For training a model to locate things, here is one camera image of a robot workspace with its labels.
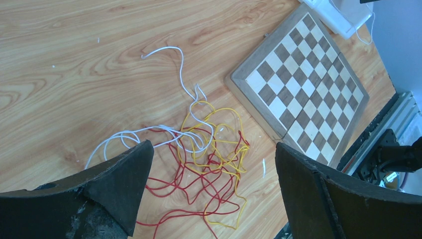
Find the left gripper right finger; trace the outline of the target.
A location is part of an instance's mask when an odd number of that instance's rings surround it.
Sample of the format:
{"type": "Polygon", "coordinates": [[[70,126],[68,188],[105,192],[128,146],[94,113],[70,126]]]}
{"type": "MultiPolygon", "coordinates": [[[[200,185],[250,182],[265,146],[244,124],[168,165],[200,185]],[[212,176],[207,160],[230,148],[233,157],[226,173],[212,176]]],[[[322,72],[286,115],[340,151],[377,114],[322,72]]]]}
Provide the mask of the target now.
{"type": "Polygon", "coordinates": [[[279,142],[275,164],[295,239],[419,239],[421,196],[344,174],[279,142]]]}

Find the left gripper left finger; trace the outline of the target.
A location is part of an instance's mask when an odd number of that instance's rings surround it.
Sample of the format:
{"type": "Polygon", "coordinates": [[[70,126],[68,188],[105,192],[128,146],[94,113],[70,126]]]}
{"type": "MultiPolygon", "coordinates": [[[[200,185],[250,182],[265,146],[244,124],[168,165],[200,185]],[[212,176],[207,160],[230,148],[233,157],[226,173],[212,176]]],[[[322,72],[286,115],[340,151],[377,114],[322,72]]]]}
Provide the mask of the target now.
{"type": "Polygon", "coordinates": [[[0,195],[3,239],[126,239],[133,236],[152,166],[148,140],[34,190],[0,195]]]}

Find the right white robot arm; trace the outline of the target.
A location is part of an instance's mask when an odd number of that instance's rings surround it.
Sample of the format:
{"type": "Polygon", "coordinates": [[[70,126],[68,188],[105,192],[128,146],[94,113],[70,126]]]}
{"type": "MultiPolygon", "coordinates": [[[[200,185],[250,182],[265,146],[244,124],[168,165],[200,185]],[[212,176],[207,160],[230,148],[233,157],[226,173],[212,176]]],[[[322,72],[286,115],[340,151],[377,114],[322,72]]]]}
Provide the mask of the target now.
{"type": "Polygon", "coordinates": [[[379,185],[389,172],[413,173],[422,168],[422,138],[412,145],[399,145],[392,129],[387,129],[352,174],[379,185]]]}

